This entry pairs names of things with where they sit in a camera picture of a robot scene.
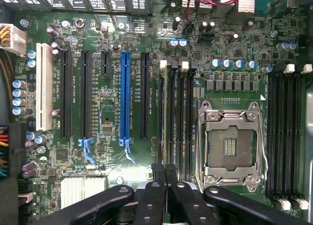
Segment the blue pcie slot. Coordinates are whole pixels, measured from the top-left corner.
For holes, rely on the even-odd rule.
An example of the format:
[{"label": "blue pcie slot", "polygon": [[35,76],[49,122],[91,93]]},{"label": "blue pcie slot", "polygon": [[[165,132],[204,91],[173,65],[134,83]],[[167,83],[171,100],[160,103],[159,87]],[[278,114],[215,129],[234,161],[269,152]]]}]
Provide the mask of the blue pcie slot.
[{"label": "blue pcie slot", "polygon": [[120,112],[120,135],[119,146],[125,148],[126,158],[133,163],[130,138],[130,102],[131,102],[131,54],[123,51],[121,53],[121,112]]}]

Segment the motherboard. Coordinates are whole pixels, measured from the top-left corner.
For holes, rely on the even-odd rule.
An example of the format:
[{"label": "motherboard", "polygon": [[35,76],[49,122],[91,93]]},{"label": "motherboard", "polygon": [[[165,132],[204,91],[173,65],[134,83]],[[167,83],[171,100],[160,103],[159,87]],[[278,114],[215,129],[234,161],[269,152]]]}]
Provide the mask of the motherboard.
[{"label": "motherboard", "polygon": [[[269,185],[286,182],[276,177],[288,173],[279,171],[294,150],[268,126],[280,125],[272,117],[293,110],[288,103],[304,112],[305,78],[292,66],[305,61],[303,16],[232,24],[171,13],[19,12],[16,25],[27,34],[14,86],[13,114],[28,131],[19,183],[33,184],[35,219],[117,184],[136,189],[153,180],[154,163],[175,164],[178,180],[200,190],[225,186],[301,217],[280,195],[302,193],[303,118],[281,125],[297,125],[287,140],[297,143],[288,168],[295,191]],[[275,82],[278,68],[286,83]],[[268,141],[281,147],[276,154]]]}]

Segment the green circuit board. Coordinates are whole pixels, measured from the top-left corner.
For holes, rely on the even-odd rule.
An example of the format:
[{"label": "green circuit board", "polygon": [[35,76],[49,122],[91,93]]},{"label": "green circuit board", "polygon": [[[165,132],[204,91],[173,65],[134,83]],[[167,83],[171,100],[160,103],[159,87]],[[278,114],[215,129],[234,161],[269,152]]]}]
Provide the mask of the green circuit board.
[{"label": "green circuit board", "polygon": [[[157,160],[159,120],[159,63],[160,60],[182,59],[197,62],[198,68],[193,80],[193,107],[196,110],[199,102],[210,101],[212,107],[218,110],[245,110],[251,102],[257,102],[263,117],[264,132],[267,129],[268,106],[268,76],[261,71],[262,67],[271,65],[275,60],[301,60],[295,52],[278,51],[277,42],[297,41],[297,36],[305,32],[306,23],[302,17],[287,16],[281,19],[271,19],[260,15],[253,17],[254,27],[246,32],[242,25],[228,25],[224,19],[214,19],[214,39],[207,42],[200,41],[196,33],[183,35],[184,22],[178,29],[172,30],[172,15],[160,15],[152,18],[130,18],[128,16],[65,14],[65,13],[24,13],[19,12],[17,24],[21,19],[27,19],[30,26],[23,29],[27,32],[27,50],[36,51],[36,43],[51,43],[53,40],[62,44],[72,54],[72,133],[71,138],[61,138],[60,119],[53,117],[52,129],[43,132],[47,136],[45,152],[39,154],[36,147],[27,149],[27,162],[37,162],[36,176],[29,178],[34,183],[36,201],[36,219],[42,218],[56,210],[63,208],[61,182],[68,178],[96,177],[105,178],[106,188],[117,184],[126,184],[136,189],[142,181],[152,180],[151,163]],[[74,21],[83,19],[84,26],[77,28]],[[194,18],[195,24],[203,18]],[[62,21],[70,23],[69,28],[61,26]],[[106,25],[106,29],[96,30],[97,24]],[[118,29],[122,23],[124,29]],[[58,31],[58,37],[52,37],[46,32],[47,26]],[[278,36],[270,35],[272,30],[278,31]],[[229,37],[226,31],[237,32],[240,36],[235,43],[227,43]],[[185,38],[187,45],[183,48],[170,48],[172,38]],[[110,51],[111,77],[101,75],[101,51]],[[82,147],[78,146],[80,138],[80,81],[81,81],[81,51],[92,54],[92,105],[91,105],[91,133],[94,143],[91,146],[90,156],[97,164],[96,169],[87,169],[90,162],[84,157]],[[120,126],[120,79],[121,79],[121,52],[131,53],[131,90],[130,90],[130,136],[131,155],[133,164],[126,158],[124,148],[119,146]],[[142,52],[149,53],[149,132],[148,138],[140,138],[140,58]],[[255,61],[256,67],[251,70],[228,68],[212,69],[210,62],[213,59],[220,61],[228,59],[232,63],[242,60],[245,63]],[[16,79],[24,80],[26,87],[27,113],[17,117],[18,122],[26,122],[27,130],[34,131],[36,122],[36,70],[27,66],[29,58],[16,59]],[[52,93],[53,107],[61,107],[60,99],[60,70],[61,64],[53,60]],[[221,86],[216,88],[216,81]],[[240,87],[234,87],[235,81]],[[244,88],[247,81],[249,88]],[[166,149],[163,151],[163,160],[168,157]],[[300,161],[300,179],[303,162]],[[265,183],[258,190],[249,193],[243,186],[230,186],[245,196],[270,205],[265,197]],[[291,210],[294,216],[301,216],[301,211]]]}]

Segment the white pci slot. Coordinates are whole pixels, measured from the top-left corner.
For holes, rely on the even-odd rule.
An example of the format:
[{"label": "white pci slot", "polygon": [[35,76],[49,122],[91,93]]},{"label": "white pci slot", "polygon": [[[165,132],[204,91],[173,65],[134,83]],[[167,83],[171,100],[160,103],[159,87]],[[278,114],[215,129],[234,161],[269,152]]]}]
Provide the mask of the white pci slot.
[{"label": "white pci slot", "polygon": [[52,129],[52,48],[37,43],[36,131]]}]

